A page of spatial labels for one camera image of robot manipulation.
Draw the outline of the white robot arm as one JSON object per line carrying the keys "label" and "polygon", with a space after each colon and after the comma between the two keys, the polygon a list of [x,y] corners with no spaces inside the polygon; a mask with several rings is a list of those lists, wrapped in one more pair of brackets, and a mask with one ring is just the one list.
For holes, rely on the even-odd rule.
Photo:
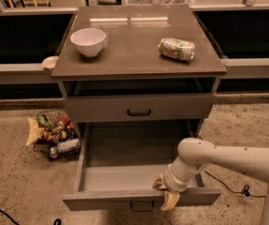
{"label": "white robot arm", "polygon": [[177,147],[178,156],[159,175],[153,188],[165,187],[163,211],[177,205],[180,194],[187,188],[187,181],[206,166],[219,167],[244,174],[268,185],[262,210],[261,225],[269,225],[269,148],[218,146],[196,138],[185,138]]}

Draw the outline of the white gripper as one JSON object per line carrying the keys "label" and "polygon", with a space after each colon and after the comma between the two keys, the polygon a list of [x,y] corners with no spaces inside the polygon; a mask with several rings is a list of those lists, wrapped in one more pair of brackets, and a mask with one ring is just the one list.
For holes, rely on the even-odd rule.
{"label": "white gripper", "polygon": [[168,191],[164,192],[164,203],[161,206],[162,211],[170,211],[177,205],[180,194],[188,185],[189,172],[186,167],[173,166],[169,164],[163,174],[160,174],[154,181],[152,188],[160,190],[164,187]]}

